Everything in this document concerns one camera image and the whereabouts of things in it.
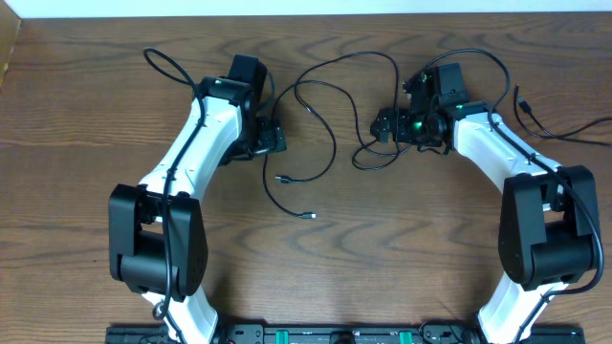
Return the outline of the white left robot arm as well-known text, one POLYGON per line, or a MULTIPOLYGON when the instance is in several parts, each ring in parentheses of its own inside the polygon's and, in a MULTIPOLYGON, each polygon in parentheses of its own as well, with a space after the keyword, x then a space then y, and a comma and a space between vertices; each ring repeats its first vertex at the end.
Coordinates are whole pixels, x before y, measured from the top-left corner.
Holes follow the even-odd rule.
POLYGON ((228 75, 176 81, 192 91, 186 124, 161 161, 137 185, 109 198, 111 276, 153 306, 156 326, 112 326, 108 343, 227 343, 220 315, 202 287, 208 243, 202 201, 215 170, 286 144, 277 122, 261 118, 266 66, 238 54, 228 75))

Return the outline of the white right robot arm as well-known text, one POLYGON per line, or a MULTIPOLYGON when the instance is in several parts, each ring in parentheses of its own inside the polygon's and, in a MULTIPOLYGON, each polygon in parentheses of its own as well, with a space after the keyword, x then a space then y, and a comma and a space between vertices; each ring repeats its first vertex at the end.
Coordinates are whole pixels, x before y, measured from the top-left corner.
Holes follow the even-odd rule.
POLYGON ((518 137, 485 101, 470 100, 457 63, 427 67, 404 84, 410 104, 382 108, 370 126, 379 142, 420 151, 455 151, 502 194, 498 254, 504 273, 478 315, 482 339, 519 343, 557 295, 585 292, 601 279, 603 253, 596 186, 584 166, 564 167, 518 137))

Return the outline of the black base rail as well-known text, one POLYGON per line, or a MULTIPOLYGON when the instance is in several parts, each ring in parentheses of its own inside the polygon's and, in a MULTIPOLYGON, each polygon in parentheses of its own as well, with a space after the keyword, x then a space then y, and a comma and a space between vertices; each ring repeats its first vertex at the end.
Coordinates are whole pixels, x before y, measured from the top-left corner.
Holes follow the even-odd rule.
MULTIPOLYGON (((179 343, 166 325, 158 327, 108 327, 103 343, 179 343)), ((452 344, 489 343, 475 327, 459 323, 429 322, 418 327, 272 327, 260 324, 230 324, 217 330, 215 344, 452 344)), ((585 344, 582 328, 537 327, 520 343, 585 344)))

